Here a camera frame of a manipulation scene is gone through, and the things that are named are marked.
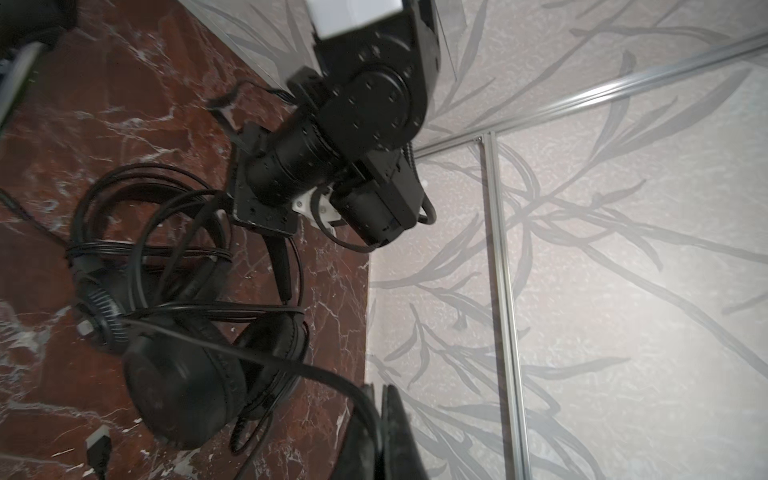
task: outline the white plastic part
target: white plastic part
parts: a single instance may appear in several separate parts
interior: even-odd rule
[[[318,228],[317,223],[315,223],[315,219],[312,216],[312,209],[310,209],[310,201],[312,199],[312,194],[315,193],[315,190],[317,189],[313,188],[301,197],[296,198],[293,201],[293,211],[310,219],[312,226]],[[335,208],[333,208],[333,205],[331,205],[330,200],[328,200],[328,195],[323,195],[320,197],[320,203],[318,207],[320,219],[323,221],[323,224],[328,227],[328,230],[331,230],[331,233],[336,235],[336,232],[333,230],[333,227],[331,227],[330,223],[341,220],[341,215],[338,211],[336,211]]]
[[[315,32],[333,37],[402,11],[402,0],[306,0]]]

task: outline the vertical metal bar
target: vertical metal bar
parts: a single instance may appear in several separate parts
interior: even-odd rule
[[[512,302],[512,279],[509,272],[507,229],[502,199],[502,177],[499,171],[498,148],[494,131],[482,135],[482,146],[485,169],[488,173],[488,214],[491,220],[498,314],[502,327],[504,371],[511,423],[512,467],[515,480],[531,480],[528,433],[525,429],[525,409],[523,408],[523,389],[518,356],[518,336],[515,328],[515,309]]]

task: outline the headphones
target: headphones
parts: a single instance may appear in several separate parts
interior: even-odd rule
[[[194,180],[202,189],[151,169],[172,170],[176,177]],[[131,201],[157,205],[137,241],[102,240],[115,207]],[[298,377],[151,330],[128,327],[122,317],[145,319],[219,344],[228,342],[213,322],[248,322],[235,346],[300,362],[309,347],[303,310],[288,306],[290,263],[285,239],[264,239],[283,305],[217,301],[232,266],[231,226],[225,228],[225,216],[220,214],[228,208],[228,201],[226,194],[180,168],[132,164],[97,180],[81,198],[71,222],[67,256],[75,287],[74,310],[81,317],[78,331],[90,336],[99,350],[122,355],[128,394],[144,424],[158,440],[176,449],[196,449],[237,419],[230,449],[242,452],[262,425],[269,429],[274,409],[291,395]],[[157,227],[176,214],[191,219],[179,243],[148,245]],[[213,248],[190,246],[199,229],[207,232]],[[290,242],[300,262],[296,244]],[[188,267],[183,266],[185,257],[202,258]],[[145,263],[144,258],[161,258],[164,263]],[[238,446],[243,430],[253,420],[259,425],[245,445]]]

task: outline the cylindrical motor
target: cylindrical motor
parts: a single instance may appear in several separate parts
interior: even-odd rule
[[[323,139],[308,109],[301,107],[267,138],[263,153],[248,161],[246,178],[260,202],[278,207],[345,166]]]

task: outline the silver metal strip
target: silver metal strip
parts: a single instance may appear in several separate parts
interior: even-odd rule
[[[44,50],[45,45],[33,41],[24,45],[14,58],[10,70],[0,83],[0,125],[5,123],[5,117],[11,113],[18,94],[27,83],[29,72]]]
[[[240,57],[240,60],[244,61],[245,64],[248,65],[251,70],[256,72],[256,74],[259,75],[266,83],[268,83],[270,87],[282,88],[282,85],[280,85],[277,80],[272,78],[268,73],[264,71],[263,68],[259,66],[259,64],[257,64],[251,57],[246,55],[243,49],[240,48],[234,41],[232,41],[232,38],[227,35],[224,29],[221,28],[216,22],[214,22],[208,15],[206,15],[202,8],[197,6],[195,0],[179,0],[179,3],[181,3],[195,18],[197,18],[200,23],[205,25],[206,28],[211,31],[211,33],[216,35],[219,40],[224,42],[224,44],[229,47],[231,51],[235,52],[235,55]]]
[[[596,107],[618,98],[649,91],[703,71],[721,67],[731,61],[751,55],[758,55],[766,50],[768,50],[768,30],[758,31],[740,40],[711,48],[702,54],[686,58],[677,63],[652,67],[629,74],[580,91],[577,94],[568,95],[544,107],[534,108],[503,120],[472,128],[460,134],[451,135],[450,137],[419,147],[414,153],[416,157],[425,157],[468,143],[488,131],[502,133],[532,127],[533,125],[587,110],[588,108]]]
[[[483,157],[488,172],[489,216],[493,240],[494,274],[498,298],[499,322],[502,327],[504,373],[507,382],[507,404],[511,423],[512,467],[515,480],[531,480],[528,456],[528,431],[525,428],[523,387],[518,356],[518,335],[515,328],[515,307],[512,299],[512,277],[509,272],[507,229],[505,228],[502,176],[499,171],[496,133],[482,135]]]

